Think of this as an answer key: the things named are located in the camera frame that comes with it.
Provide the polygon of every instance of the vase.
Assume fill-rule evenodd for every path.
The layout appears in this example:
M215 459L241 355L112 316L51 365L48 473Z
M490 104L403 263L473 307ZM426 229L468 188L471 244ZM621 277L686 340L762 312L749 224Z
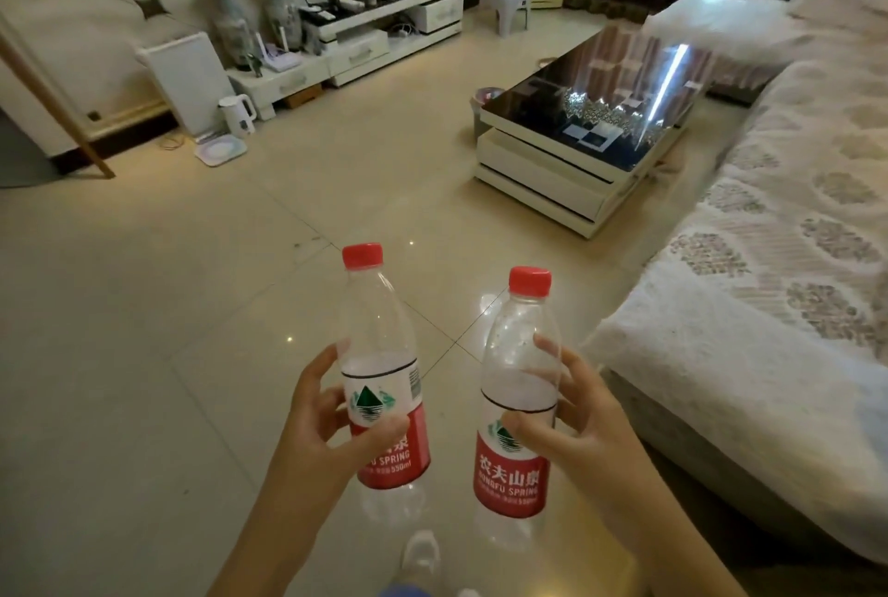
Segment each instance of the vase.
M210 0L210 20L234 65L250 70L250 56L262 57L259 45L241 8L235 0Z
M284 49L296 52L302 46L302 21L294 0L265 0L265 17L271 25L274 40Z

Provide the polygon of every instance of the coffee table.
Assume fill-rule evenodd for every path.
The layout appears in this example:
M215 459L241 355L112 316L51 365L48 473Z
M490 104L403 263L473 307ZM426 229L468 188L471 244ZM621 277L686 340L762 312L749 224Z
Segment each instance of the coffee table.
M610 22L484 105L475 176L591 237L678 139L713 62Z

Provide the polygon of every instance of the trash bin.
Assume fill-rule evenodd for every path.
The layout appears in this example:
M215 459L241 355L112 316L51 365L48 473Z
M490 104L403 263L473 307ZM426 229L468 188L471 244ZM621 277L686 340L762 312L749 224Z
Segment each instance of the trash bin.
M485 131L490 129L489 124L481 121L481 107L491 99L498 97L503 92L505 92L505 90L502 87L481 87L475 91L475 96L469 99L469 104L472 106L472 114L475 117L475 141L477 141L478 137L480 137Z

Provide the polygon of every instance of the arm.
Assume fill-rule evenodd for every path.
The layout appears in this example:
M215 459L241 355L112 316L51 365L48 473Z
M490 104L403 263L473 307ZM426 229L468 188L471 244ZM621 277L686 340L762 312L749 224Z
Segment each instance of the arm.
M557 355L548 340L537 346ZM558 416L575 437L506 412L509 432L559 466L635 556L657 597L745 597L660 478L604 380L570 349Z
M386 415L348 443L327 446L348 425L342 386L321 390L336 359L330 345L302 371L259 496L207 597L283 595L352 476L407 432L407 417Z

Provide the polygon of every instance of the red bottle cap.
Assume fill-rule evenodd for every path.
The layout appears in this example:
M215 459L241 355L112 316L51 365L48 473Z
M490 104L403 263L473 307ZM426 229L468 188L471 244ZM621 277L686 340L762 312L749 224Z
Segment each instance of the red bottle cap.
M363 270L383 264L383 245L376 242L352 244L342 250L342 261L347 270Z
M542 267L519 265L509 273L509 292L528 298L545 298L552 286L552 273Z

